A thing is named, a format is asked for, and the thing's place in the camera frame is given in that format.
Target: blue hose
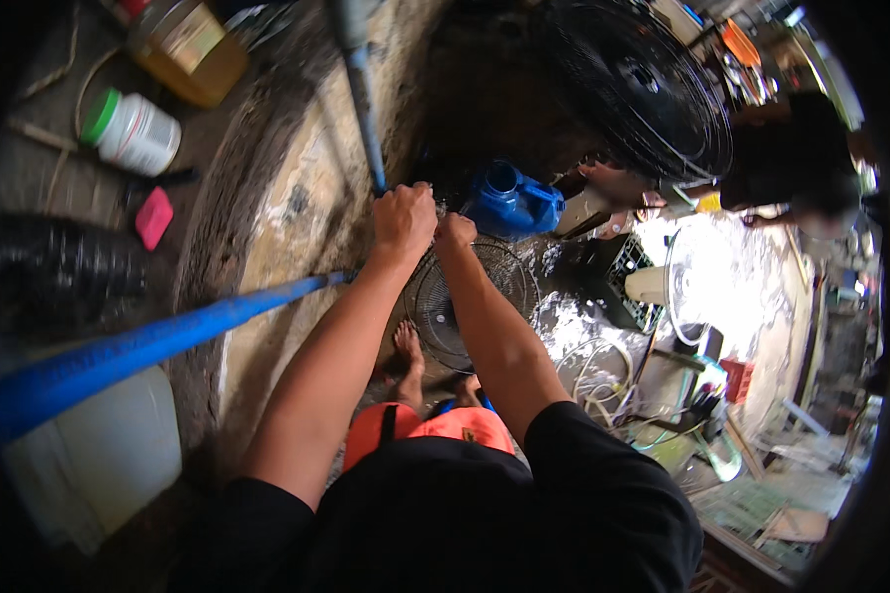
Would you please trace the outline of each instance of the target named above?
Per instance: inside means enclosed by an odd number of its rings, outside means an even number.
[[[335,271],[231,297],[201,309],[103,338],[0,378],[0,445],[54,419],[109,385],[214,338],[275,306],[349,282]]]

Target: red crate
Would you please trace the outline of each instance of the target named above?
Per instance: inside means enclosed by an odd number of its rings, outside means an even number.
[[[745,403],[745,398],[748,397],[748,386],[752,382],[752,373],[755,372],[755,363],[722,359],[718,364],[729,374],[725,398],[732,403]]]

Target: black fan cover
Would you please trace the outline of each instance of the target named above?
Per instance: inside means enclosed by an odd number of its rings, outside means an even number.
[[[732,139],[705,71],[648,8],[631,0],[546,0],[534,43],[562,101],[613,156],[652,178],[724,175]]]

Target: pink sponge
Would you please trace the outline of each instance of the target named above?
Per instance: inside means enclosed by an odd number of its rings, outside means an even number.
[[[145,249],[150,252],[154,250],[154,246],[161,240],[161,235],[165,234],[168,223],[172,222],[173,216],[175,211],[168,201],[168,195],[165,194],[165,190],[156,187],[145,198],[145,203],[135,217],[135,230],[141,235]]]

